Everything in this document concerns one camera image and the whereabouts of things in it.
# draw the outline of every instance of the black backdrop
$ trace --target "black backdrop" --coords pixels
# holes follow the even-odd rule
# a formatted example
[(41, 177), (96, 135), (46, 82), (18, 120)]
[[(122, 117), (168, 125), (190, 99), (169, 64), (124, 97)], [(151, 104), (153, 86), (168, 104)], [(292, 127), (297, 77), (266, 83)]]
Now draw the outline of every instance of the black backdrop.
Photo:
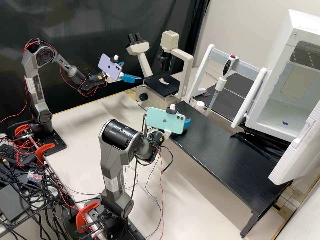
[[(179, 48), (194, 53), (208, 0), (2, 0), (0, 1), (0, 120), (18, 113), (25, 103), (22, 49), (33, 37), (50, 42), (70, 63), (98, 72), (98, 57), (119, 55), (123, 72), (143, 76), (137, 57), (126, 51), (127, 34), (139, 32), (149, 41), (146, 52), (153, 72), (160, 70), (157, 54), (165, 30), (179, 33)], [(182, 62), (173, 60), (173, 72)], [(46, 102), (52, 113), (93, 101), (135, 84), (122, 81), (98, 89), (85, 98), (66, 85), (57, 64), (39, 70)], [(27, 109), (0, 124), (0, 132), (29, 119)]]

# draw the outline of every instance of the small bottle cap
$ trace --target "small bottle cap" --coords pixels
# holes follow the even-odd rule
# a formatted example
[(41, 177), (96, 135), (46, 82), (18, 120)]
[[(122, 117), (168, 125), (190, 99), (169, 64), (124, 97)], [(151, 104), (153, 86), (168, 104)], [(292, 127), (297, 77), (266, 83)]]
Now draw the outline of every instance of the small bottle cap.
[(204, 102), (198, 101), (196, 104), (196, 109), (197, 110), (202, 110), (204, 108)]

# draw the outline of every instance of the red clamp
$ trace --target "red clamp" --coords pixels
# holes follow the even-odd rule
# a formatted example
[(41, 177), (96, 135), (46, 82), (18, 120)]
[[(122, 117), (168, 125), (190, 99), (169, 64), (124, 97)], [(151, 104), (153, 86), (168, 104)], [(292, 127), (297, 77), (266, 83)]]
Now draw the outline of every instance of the red clamp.
[(37, 160), (37, 165), (42, 165), (42, 164), (44, 163), (43, 152), (45, 152), (45, 151), (47, 151), (48, 149), (53, 148), (53, 147), (55, 147), (55, 146), (56, 146), (56, 145), (55, 145), (54, 143), (48, 143), (48, 144), (45, 144), (45, 145), (39, 147), (39, 148), (36, 150), (35, 154), (36, 154), (36, 156), (37, 156), (37, 158), (38, 158), (38, 160)]
[[(82, 226), (84, 226), (86, 224), (86, 219), (84, 218), (84, 215), (86, 213), (88, 213), (89, 211), (91, 211), (92, 209), (96, 208), (99, 206), (98, 201), (94, 201), (92, 203), (89, 203), (88, 205), (86, 205), (84, 208), (82, 208), (81, 210), (79, 210), (77, 216), (76, 216), (76, 226), (77, 229), (81, 228)], [(79, 231), (79, 233), (83, 233), (85, 232), (89, 227), (82, 229)]]
[[(27, 129), (29, 129), (29, 124), (20, 125), (19, 127), (17, 127), (17, 128), (14, 130), (14, 135), (15, 135), (15, 136), (23, 135), (23, 134), (24, 134), (23, 131), (24, 131), (24, 130), (27, 130)], [(22, 140), (18, 140), (18, 141), (17, 141), (17, 144), (18, 144), (18, 146), (22, 146), (23, 141), (22, 141)], [(33, 146), (32, 143), (25, 145), (25, 147), (32, 147), (32, 146)]]
[(29, 129), (29, 124), (23, 124), (14, 130), (14, 135), (21, 135), (22, 131)]

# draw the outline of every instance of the white label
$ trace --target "white label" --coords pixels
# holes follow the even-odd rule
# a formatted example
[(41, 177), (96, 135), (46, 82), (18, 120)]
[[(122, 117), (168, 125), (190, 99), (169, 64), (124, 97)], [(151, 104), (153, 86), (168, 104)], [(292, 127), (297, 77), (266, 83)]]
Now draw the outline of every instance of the white label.
[(33, 79), (32, 78), (26, 78), (26, 83), (27, 83), (28, 91), (31, 94), (35, 94), (36, 93), (36, 89), (34, 88)]
[(104, 178), (104, 183), (105, 183), (106, 189), (108, 189), (111, 192), (116, 192), (119, 190), (117, 177), (115, 177), (114, 179), (109, 179), (109, 178), (103, 176), (103, 178)]

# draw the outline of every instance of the smartphone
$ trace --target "smartphone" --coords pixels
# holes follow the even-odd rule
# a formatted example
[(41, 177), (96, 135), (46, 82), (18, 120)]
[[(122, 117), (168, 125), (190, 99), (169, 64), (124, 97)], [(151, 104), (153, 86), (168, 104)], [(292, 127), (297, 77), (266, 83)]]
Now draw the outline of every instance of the smartphone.
[(104, 53), (100, 57), (98, 67), (115, 81), (118, 79), (122, 70), (122, 67), (120, 65), (111, 62), (110, 58)]
[(165, 110), (149, 107), (147, 111), (146, 124), (172, 133), (181, 134), (186, 117), (182, 114), (170, 114)]

